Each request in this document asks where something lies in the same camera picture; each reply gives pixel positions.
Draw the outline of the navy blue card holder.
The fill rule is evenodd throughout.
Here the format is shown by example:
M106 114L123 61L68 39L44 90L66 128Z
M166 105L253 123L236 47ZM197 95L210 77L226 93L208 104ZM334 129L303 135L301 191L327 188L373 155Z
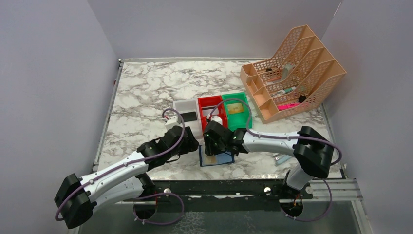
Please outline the navy blue card holder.
M216 166L216 165L224 165L224 164L232 164L235 162L234 157L229 153L229 152L224 152L216 156L217 163L214 165L207 165L204 163L205 157L207 156L205 154L205 146L200 145L198 147L198 152L199 152L199 160L200 160L200 166L201 167L207 167L207 166Z

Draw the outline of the green plastic bin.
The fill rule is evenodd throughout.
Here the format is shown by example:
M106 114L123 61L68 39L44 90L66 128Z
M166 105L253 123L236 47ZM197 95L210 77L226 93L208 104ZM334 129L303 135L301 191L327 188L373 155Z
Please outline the green plastic bin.
M245 92L222 94L222 98L223 100L239 99L248 104ZM237 128L245 128L250 116L249 109L238 101L226 101L223 105L227 116L228 129L234 131Z

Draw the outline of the red plastic bin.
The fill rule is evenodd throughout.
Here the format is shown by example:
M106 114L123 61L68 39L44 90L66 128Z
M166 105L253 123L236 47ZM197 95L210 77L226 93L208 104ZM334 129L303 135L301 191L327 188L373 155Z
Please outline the red plastic bin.
M215 109L213 112L213 108L219 104L220 102L223 101L223 98L221 95L215 95L215 96L206 96L206 97L199 97L197 98L198 101L198 110L200 113L200 121L201 121L201 128L202 131L205 129L207 125L207 117L208 115L212 116L218 116L222 120L222 125L224 127L227 127L227 116L226 116L226 111L224 109L223 105L220 105L217 109Z

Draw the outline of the white plastic bin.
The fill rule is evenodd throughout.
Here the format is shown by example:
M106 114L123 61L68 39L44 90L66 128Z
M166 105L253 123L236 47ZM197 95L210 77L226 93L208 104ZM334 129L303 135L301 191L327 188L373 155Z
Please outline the white plastic bin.
M190 126L192 129L199 129L200 117L198 110L198 100L196 98L176 100L173 102L173 107L181 114L186 126Z

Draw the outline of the peach desk organizer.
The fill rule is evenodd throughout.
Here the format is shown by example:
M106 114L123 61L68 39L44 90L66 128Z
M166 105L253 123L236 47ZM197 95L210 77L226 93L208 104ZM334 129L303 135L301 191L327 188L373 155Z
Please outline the peach desk organizer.
M282 69L288 63L296 66L281 81ZM345 69L308 25L292 28L271 58L243 65L240 71L240 79L264 124L318 108L345 75ZM290 93L271 96L292 86L296 89ZM300 95L307 96L305 102L278 110L277 105L298 103Z

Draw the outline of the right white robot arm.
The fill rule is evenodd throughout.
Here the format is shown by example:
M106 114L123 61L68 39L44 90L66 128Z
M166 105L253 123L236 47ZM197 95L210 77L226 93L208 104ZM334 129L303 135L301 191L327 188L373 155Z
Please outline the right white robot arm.
M299 191L314 178L326 179L332 165L334 147L313 128L303 126L297 132L263 133L249 128L229 130L216 121L204 128L205 154L208 156L231 152L269 152L289 155L298 161L285 180L286 187Z

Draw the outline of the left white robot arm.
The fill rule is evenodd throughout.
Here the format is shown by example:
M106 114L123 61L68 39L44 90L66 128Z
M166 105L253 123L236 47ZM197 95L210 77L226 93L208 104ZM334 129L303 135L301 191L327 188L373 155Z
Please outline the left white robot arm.
M104 205L139 197L151 184L147 172L173 156L197 151L199 142L190 127L174 126L159 138L142 143L125 159L95 173L66 176L55 195L57 221L68 229L88 221Z

